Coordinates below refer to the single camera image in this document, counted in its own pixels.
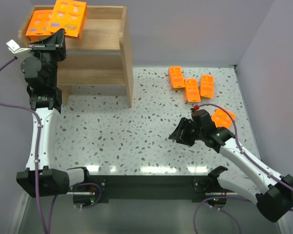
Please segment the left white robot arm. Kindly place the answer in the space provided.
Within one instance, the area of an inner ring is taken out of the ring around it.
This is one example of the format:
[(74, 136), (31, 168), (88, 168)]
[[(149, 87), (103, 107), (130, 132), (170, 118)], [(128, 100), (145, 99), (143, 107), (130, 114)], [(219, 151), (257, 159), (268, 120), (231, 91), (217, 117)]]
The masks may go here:
[(62, 107), (57, 71), (58, 63), (66, 58), (65, 30), (30, 43), (27, 50), (21, 71), (27, 83), (33, 135), (25, 170), (17, 173), (16, 181), (33, 198), (63, 195), (89, 175), (86, 167), (62, 171), (55, 165), (55, 132)]

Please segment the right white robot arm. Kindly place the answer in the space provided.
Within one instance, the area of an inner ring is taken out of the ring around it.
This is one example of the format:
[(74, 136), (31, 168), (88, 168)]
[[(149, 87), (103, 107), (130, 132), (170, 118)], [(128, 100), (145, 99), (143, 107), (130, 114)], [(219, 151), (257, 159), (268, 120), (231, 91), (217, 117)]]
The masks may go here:
[(187, 146), (200, 140), (233, 162), (247, 178), (223, 177), (214, 170), (218, 184), (254, 203), (270, 222), (277, 222), (293, 208), (293, 176), (283, 176), (264, 164), (241, 145), (237, 135), (217, 127), (206, 110), (193, 108), (191, 119), (181, 118), (168, 138)]

